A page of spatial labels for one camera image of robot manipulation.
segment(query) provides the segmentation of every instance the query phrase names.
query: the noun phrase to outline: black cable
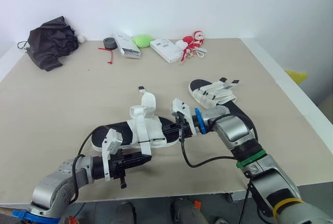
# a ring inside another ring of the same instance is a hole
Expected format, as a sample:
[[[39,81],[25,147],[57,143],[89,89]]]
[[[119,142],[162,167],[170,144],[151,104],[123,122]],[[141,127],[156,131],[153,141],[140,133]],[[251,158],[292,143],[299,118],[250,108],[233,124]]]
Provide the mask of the black cable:
[[[80,157],[84,157],[84,155],[81,155],[81,151],[84,147],[84,145],[86,144],[86,142],[88,141],[88,139],[90,138],[90,136],[92,136],[92,134],[99,128],[106,128],[107,130],[109,130],[110,128],[108,128],[107,126],[98,126],[97,128],[95,128],[92,132],[89,133],[89,135],[87,135],[87,137],[84,139],[80,149],[79,149],[79,152],[78,152],[78,155],[75,157],[74,161],[73,161],[73,165],[72,165],[72,180],[73,180],[73,184],[74,184],[74,191],[75,191],[75,197],[74,199],[72,199],[69,204],[72,204],[73,202],[75,202],[78,197],[79,197],[79,187],[78,187],[78,182],[76,181],[76,162],[78,161],[78,159]]]
[[[74,191],[75,191],[75,197],[74,199],[72,199],[69,204],[72,204],[73,202],[75,202],[78,197],[79,197],[79,187],[78,187],[78,182],[76,181],[76,172],[75,172],[75,166],[76,166],[76,162],[78,161],[78,159],[80,157],[84,157],[84,155],[78,155],[77,157],[75,157],[74,161],[73,161],[73,165],[72,165],[72,177],[73,177],[73,184],[74,184]]]
[[[243,215],[244,215],[244,212],[245,212],[245,208],[246,208],[246,203],[248,201],[248,198],[249,198],[249,194],[250,194],[250,182],[248,184],[248,188],[246,189],[246,194],[245,194],[245,199],[244,199],[244,203],[243,203],[243,208],[241,210],[241,214],[240,214],[240,217],[239,217],[239,222],[238,224],[241,224],[241,220],[243,219]]]
[[[184,156],[184,159],[185,159],[185,162],[188,164],[188,166],[190,166],[191,168],[197,168],[197,167],[200,167],[206,163],[209,163],[210,161],[214,161],[214,160],[218,160],[218,159],[231,159],[231,160],[235,160],[234,157],[232,156],[218,156],[218,157],[214,157],[214,158],[210,158],[208,160],[205,160],[201,163],[198,163],[198,164],[191,164],[187,158],[187,155],[186,155],[186,151],[185,151],[185,140],[181,141],[181,146],[182,146],[182,152],[183,152],[183,156]]]
[[[83,209],[83,207],[84,207],[85,204],[86,203],[82,204],[82,206],[80,207],[79,211],[76,212],[76,214],[73,216],[73,218],[75,218],[79,214],[79,212],[81,212],[81,210]]]
[[[258,206],[257,206],[257,214],[258,214],[258,217],[259,217],[264,223],[266,223],[266,224],[273,224],[273,223],[271,223],[271,222],[269,222],[269,221],[267,221],[267,220],[264,219],[264,217],[260,214],[260,209],[259,209]]]
[[[253,132],[254,132],[254,137],[255,137],[255,139],[259,142],[259,140],[258,140],[257,129],[255,128],[253,121],[252,121],[249,117],[247,117],[247,116],[245,116],[245,115],[242,115],[242,114],[237,114],[237,113],[230,113],[230,114],[226,114],[226,115],[222,115],[222,116],[216,117],[216,118],[212,121],[212,123],[210,124],[210,128],[209,128],[209,131],[208,131],[208,132],[210,132],[210,131],[213,130],[213,127],[214,127],[214,125],[216,124],[216,122],[217,122],[218,120],[221,120],[222,118],[224,118],[224,117],[228,117],[228,116],[237,116],[237,117],[240,118],[242,121],[244,121],[244,119],[247,119],[247,120],[251,123],[251,125],[252,125],[252,127],[253,127]]]

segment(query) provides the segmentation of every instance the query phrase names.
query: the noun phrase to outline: white ball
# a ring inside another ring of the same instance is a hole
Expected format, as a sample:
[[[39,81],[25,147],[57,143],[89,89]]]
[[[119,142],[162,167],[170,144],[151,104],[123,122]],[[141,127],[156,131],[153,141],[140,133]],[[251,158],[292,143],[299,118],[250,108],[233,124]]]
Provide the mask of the white ball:
[[[79,43],[84,43],[85,42],[85,37],[83,35],[78,35],[78,42]]]

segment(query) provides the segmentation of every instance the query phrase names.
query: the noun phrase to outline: green ball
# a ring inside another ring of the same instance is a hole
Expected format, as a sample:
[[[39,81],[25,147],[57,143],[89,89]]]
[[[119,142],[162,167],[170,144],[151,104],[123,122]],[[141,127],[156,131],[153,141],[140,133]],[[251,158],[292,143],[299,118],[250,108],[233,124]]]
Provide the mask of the green ball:
[[[153,38],[150,35],[137,35],[133,37],[133,41],[139,48],[146,48],[150,46]]]

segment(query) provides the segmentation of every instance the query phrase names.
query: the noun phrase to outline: yellow ring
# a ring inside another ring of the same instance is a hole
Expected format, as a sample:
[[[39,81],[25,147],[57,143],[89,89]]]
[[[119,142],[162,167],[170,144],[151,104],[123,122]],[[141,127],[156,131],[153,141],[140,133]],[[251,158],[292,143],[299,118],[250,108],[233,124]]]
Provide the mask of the yellow ring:
[[[273,208],[273,216],[276,219],[276,215],[277,215],[277,211],[280,207],[282,207],[283,205],[290,203],[290,202],[301,202],[301,203],[305,203],[304,201],[302,201],[301,199],[298,198],[288,198],[288,199],[284,199],[280,202],[278,202],[275,207]]]

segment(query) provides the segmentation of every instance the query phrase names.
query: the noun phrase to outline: roll of tape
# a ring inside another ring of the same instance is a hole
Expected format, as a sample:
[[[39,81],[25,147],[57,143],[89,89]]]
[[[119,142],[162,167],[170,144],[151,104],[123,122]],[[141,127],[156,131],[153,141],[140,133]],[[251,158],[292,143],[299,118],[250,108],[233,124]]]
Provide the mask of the roll of tape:
[[[104,48],[107,49],[116,49],[117,48],[117,44],[116,41],[114,40],[114,38],[105,38],[103,40],[104,43]]]

